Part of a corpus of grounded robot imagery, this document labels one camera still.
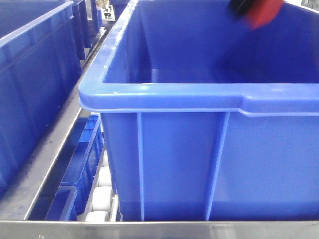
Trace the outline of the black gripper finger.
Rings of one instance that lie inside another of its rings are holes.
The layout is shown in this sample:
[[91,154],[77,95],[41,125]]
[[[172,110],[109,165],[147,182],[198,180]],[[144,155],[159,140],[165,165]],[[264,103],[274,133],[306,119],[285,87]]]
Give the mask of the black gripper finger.
[[230,0],[228,4],[228,10],[235,17],[243,17],[252,8],[255,0]]

